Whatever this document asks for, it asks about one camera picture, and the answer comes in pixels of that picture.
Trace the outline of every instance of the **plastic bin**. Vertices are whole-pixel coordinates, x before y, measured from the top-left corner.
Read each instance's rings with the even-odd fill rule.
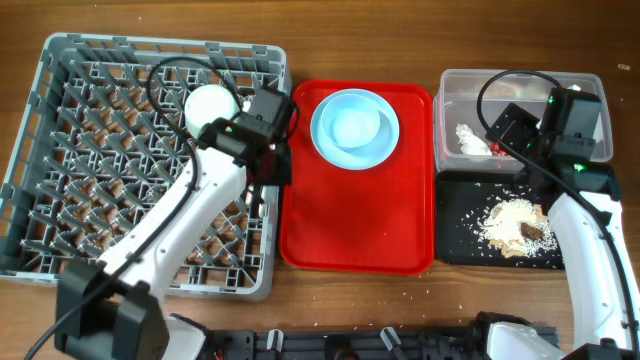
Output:
[[[73,256],[96,259],[117,243],[178,176],[188,160],[183,144],[142,90],[151,66],[176,55],[211,62],[243,101],[251,101],[259,86],[291,90],[286,55],[275,46],[52,35],[0,191],[0,278],[56,284]],[[170,65],[158,73],[163,86],[156,81],[154,96],[184,128],[181,109],[190,91],[220,79],[192,63]],[[100,165],[104,159],[110,159],[108,169]],[[97,195],[100,184],[106,195]],[[170,294],[251,301],[268,296],[278,188],[262,193],[262,212],[238,199],[212,218]]]
[[[503,70],[450,69],[442,74],[438,95],[433,100],[435,156],[438,171],[446,169],[516,172],[522,164],[511,157],[465,155],[460,149],[456,126],[466,124],[484,140],[486,131],[478,120],[476,101],[482,86]],[[611,121],[600,78],[593,74],[546,72],[563,87],[577,85],[581,91],[596,94],[602,101],[600,120],[594,132],[596,148],[592,161],[606,162],[613,156]],[[483,97],[483,114],[493,124],[511,102],[542,118],[553,85],[538,77],[515,74],[492,84]]]

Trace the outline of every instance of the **dish rack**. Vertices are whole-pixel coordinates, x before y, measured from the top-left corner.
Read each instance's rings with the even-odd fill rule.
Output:
[[[58,33],[45,42],[0,190],[0,278],[55,285],[74,256],[95,261],[162,197],[188,161],[143,90],[151,67],[209,61],[248,105],[254,89],[289,93],[275,46]],[[170,120],[210,70],[171,63],[152,83]],[[185,259],[169,294],[259,301],[271,290],[278,188],[235,200]]]

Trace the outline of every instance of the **clear plastic container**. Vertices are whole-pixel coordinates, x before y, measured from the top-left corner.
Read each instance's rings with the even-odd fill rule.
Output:
[[[438,171],[445,169],[516,172],[522,163],[505,156],[465,155],[456,135],[456,126],[466,124],[474,134],[485,140],[486,131],[476,113],[476,101],[482,86],[503,70],[450,69],[440,78],[440,89],[433,100],[435,126],[435,156]],[[607,99],[600,78],[593,74],[546,72],[563,87],[577,85],[600,97],[602,110],[594,131],[596,147],[592,161],[606,162],[613,157],[613,139]],[[530,75],[508,75],[493,83],[483,98],[483,114],[493,124],[511,102],[542,118],[552,84]]]

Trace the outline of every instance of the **wooden tabletop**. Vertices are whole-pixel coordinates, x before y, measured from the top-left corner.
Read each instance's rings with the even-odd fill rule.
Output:
[[[0,168],[43,43],[54,32],[263,43],[306,79],[408,82],[435,95],[451,68],[584,72],[604,84],[624,233],[640,265],[640,3],[602,1],[5,0],[0,5]],[[618,64],[631,66],[620,70]],[[21,358],[53,322],[55,289],[0,282],[0,359]],[[448,266],[416,277],[296,270],[279,259],[261,303],[171,297],[170,312],[212,329],[266,331],[460,325],[496,311],[557,327],[573,342],[562,271]],[[62,359],[48,343],[39,358]]]

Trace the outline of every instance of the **black tray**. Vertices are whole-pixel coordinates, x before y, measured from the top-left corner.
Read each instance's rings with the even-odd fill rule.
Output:
[[[505,259],[499,249],[489,249],[488,240],[478,242],[470,224],[482,222],[491,209],[507,198],[534,202],[535,194],[526,184],[513,183],[513,175],[447,170],[436,176],[436,257],[448,264],[564,269],[560,248],[539,251],[536,257]]]

